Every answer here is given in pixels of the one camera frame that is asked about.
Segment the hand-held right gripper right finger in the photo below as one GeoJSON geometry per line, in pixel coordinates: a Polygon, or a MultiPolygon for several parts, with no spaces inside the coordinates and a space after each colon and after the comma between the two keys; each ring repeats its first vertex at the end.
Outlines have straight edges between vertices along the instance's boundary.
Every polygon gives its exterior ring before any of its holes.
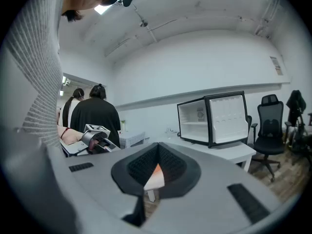
{"type": "Polygon", "coordinates": [[[286,218],[299,197],[282,203],[255,177],[223,158],[180,145],[170,147],[194,159],[201,177],[183,197],[161,199],[154,213],[143,224],[148,234],[268,234],[286,218]],[[252,224],[228,186],[241,183],[269,211],[269,215],[252,224]]]}

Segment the person's grey striped sweater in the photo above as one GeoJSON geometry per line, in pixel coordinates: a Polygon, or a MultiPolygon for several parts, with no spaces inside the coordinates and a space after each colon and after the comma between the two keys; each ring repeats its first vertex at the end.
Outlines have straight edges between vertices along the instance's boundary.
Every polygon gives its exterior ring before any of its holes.
{"type": "Polygon", "coordinates": [[[0,127],[22,129],[60,146],[56,106],[62,82],[58,55],[63,0],[28,0],[0,47],[0,127]]]}

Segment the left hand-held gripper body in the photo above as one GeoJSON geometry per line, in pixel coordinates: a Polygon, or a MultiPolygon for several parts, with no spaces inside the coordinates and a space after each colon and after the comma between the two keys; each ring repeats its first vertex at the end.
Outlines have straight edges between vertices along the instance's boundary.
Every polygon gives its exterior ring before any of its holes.
{"type": "Polygon", "coordinates": [[[103,126],[86,124],[84,133],[79,140],[66,144],[60,138],[60,144],[66,157],[103,154],[120,150],[108,139],[109,135],[110,131],[103,126]]]}

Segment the grid pattern tablecloth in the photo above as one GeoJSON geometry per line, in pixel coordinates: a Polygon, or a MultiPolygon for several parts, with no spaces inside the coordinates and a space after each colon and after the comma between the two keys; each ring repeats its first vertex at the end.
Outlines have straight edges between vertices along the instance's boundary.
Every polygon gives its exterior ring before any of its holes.
{"type": "Polygon", "coordinates": [[[145,131],[126,131],[119,134],[120,148],[126,149],[144,144],[146,139],[145,131]]]}

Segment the paper wall notice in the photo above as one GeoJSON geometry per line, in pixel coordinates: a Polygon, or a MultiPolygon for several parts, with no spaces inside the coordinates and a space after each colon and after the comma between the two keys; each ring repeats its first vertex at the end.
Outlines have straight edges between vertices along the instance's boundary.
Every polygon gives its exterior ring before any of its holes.
{"type": "Polygon", "coordinates": [[[280,66],[280,63],[279,63],[278,59],[276,57],[271,57],[271,56],[270,56],[270,59],[271,59],[273,65],[274,65],[274,68],[275,68],[277,74],[279,76],[282,76],[283,72],[282,72],[282,69],[281,69],[281,66],[280,66]]]}

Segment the black mini fridge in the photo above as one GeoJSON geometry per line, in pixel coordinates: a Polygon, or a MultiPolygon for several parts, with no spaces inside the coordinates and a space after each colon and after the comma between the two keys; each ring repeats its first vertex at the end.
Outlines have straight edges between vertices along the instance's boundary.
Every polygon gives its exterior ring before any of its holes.
{"type": "Polygon", "coordinates": [[[244,91],[204,96],[177,105],[180,138],[214,146],[244,141],[249,124],[244,91]]]}

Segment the person's left hand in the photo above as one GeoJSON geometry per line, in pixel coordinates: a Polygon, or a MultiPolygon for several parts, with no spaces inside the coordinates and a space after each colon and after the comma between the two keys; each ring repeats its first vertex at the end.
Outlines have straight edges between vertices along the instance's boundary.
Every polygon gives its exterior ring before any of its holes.
{"type": "Polygon", "coordinates": [[[73,129],[68,129],[63,136],[63,141],[69,145],[71,143],[75,143],[81,140],[83,133],[78,132],[73,129]]]}

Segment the white round plate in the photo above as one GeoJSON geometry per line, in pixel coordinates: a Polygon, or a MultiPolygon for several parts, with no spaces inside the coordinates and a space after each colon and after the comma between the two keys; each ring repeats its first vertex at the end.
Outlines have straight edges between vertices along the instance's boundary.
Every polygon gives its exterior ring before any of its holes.
{"type": "Polygon", "coordinates": [[[159,189],[165,185],[165,181],[163,177],[160,176],[152,176],[144,186],[145,191],[151,191],[155,189],[159,189]]]}

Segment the black jacket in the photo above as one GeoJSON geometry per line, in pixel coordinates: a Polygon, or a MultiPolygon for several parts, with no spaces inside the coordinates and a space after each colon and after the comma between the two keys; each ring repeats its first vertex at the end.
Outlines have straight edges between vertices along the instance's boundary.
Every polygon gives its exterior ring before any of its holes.
{"type": "Polygon", "coordinates": [[[289,108],[288,122],[290,122],[291,126],[294,127],[297,119],[306,109],[306,102],[303,99],[301,92],[299,90],[293,90],[286,105],[289,108]]]}

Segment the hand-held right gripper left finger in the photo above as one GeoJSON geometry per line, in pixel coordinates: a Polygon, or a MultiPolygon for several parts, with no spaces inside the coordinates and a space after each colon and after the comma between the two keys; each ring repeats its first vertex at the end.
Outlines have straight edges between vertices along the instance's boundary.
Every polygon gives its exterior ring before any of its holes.
{"type": "Polygon", "coordinates": [[[111,153],[65,157],[57,147],[47,153],[58,185],[77,214],[78,234],[160,234],[123,220],[132,214],[137,196],[124,194],[111,176],[119,160],[152,144],[111,153]]]}

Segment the person's left forearm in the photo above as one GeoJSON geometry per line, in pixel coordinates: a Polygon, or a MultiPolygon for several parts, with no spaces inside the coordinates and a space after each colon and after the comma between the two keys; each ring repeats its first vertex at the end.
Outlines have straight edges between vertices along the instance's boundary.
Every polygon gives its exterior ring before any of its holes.
{"type": "Polygon", "coordinates": [[[62,139],[64,133],[68,130],[68,128],[63,127],[63,126],[59,126],[59,125],[57,125],[57,128],[58,128],[58,136],[60,139],[62,139]]]}

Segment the ceiling conduit pipe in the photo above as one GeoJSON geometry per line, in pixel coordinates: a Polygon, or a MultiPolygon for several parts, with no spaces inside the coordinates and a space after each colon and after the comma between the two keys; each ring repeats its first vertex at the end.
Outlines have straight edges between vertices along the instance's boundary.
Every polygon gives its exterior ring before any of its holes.
{"type": "Polygon", "coordinates": [[[140,23],[139,23],[139,26],[142,27],[142,28],[146,28],[147,29],[147,32],[150,34],[150,36],[152,37],[153,41],[155,43],[158,42],[158,40],[156,39],[155,35],[153,34],[151,28],[148,26],[148,21],[139,13],[137,7],[132,4],[133,8],[134,8],[134,11],[135,13],[137,14],[137,16],[140,18],[140,23]]]}

